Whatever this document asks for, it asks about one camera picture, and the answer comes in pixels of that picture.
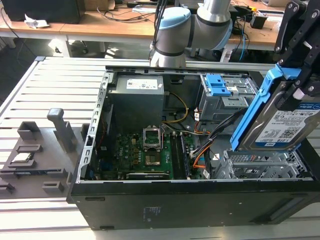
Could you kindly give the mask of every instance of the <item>green motherboard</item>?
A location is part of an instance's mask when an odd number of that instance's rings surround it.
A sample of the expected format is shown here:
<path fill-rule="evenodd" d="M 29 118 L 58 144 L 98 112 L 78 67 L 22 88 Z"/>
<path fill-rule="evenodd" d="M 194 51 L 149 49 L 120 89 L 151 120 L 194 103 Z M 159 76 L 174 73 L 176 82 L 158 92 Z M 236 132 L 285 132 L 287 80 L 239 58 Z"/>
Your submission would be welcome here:
<path fill-rule="evenodd" d="M 194 147 L 191 135 L 183 136 L 186 153 Z M 101 162 L 101 175 L 103 180 L 125 180 L 128 174 L 165 174 L 168 179 L 174 179 L 172 158 L 172 143 L 170 134 L 162 134 L 160 137 L 162 148 L 158 151 L 154 148 L 144 149 L 142 134 L 118 134 L 116 137 L 114 155 L 112 160 L 103 159 Z M 151 132 L 146 138 L 148 144 L 158 144 L 159 137 Z"/>

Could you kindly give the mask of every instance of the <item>motherboard chip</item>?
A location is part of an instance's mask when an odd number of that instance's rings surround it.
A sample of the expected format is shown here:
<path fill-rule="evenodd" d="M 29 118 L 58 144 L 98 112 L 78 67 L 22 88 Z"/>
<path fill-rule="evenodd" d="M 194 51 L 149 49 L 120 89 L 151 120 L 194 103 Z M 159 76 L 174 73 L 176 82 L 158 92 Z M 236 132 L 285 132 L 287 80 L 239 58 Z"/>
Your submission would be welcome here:
<path fill-rule="evenodd" d="M 146 166 L 160 166 L 161 153 L 153 150 L 149 150 L 145 153 L 145 165 Z"/>

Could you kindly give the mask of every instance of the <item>aluminum extrusion table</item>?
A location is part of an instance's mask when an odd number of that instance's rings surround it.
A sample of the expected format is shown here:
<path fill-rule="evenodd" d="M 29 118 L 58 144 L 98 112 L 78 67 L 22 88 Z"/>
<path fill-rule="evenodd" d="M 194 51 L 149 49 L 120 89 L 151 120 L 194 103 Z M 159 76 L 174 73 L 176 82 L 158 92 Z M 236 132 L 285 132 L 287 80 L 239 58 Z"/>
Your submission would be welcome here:
<path fill-rule="evenodd" d="M 0 168 L 22 121 L 53 127 L 48 109 L 63 108 L 71 125 L 88 123 L 105 65 L 147 66 L 146 60 L 39 57 L 0 107 Z M 248 69 L 265 75 L 270 64 L 187 62 L 187 67 Z M 309 141 L 319 144 L 320 130 Z M 0 200 L 0 239 L 188 240 L 320 239 L 320 204 L 312 204 L 279 225 L 91 231 L 76 205 L 65 198 Z"/>

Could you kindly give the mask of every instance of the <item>blue cable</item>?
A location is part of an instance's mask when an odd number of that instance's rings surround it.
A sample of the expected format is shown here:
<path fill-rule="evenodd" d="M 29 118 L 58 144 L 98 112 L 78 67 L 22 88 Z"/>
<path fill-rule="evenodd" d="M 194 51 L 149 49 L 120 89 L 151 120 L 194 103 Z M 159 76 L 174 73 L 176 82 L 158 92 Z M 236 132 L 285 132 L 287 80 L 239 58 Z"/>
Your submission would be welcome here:
<path fill-rule="evenodd" d="M 244 52 L 245 52 L 245 46 L 246 46 L 245 25 L 246 25 L 246 16 L 244 16 L 244 24 L 243 24 L 243 28 L 242 28 L 243 46 L 242 46 L 242 53 L 241 53 L 239 61 L 241 61 L 242 57 L 244 56 Z"/>

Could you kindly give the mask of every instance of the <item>black computer case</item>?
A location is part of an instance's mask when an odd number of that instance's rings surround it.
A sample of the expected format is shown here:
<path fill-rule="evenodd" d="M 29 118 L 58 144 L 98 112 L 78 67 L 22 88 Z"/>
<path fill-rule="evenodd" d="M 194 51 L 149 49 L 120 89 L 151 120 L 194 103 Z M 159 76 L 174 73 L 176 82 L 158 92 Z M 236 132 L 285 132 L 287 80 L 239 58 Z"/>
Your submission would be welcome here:
<path fill-rule="evenodd" d="M 85 13 L 84 0 L 2 0 L 11 21 L 32 19 L 49 23 L 78 24 Z"/>

